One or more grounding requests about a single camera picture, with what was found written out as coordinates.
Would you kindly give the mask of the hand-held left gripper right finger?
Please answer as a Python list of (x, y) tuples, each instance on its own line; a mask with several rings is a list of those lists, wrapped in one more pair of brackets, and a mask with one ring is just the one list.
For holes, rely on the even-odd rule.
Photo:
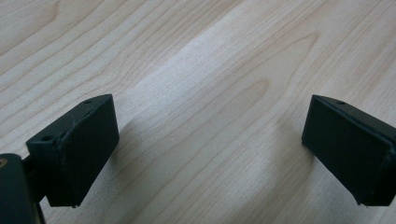
[(396, 197), (396, 128), (326, 96), (311, 98), (302, 144), (358, 204), (389, 206)]

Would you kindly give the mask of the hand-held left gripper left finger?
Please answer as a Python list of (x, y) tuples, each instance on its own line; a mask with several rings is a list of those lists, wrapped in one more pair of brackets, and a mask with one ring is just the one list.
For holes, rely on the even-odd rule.
[(112, 95), (76, 105), (26, 142), (34, 198), (81, 205), (119, 140)]

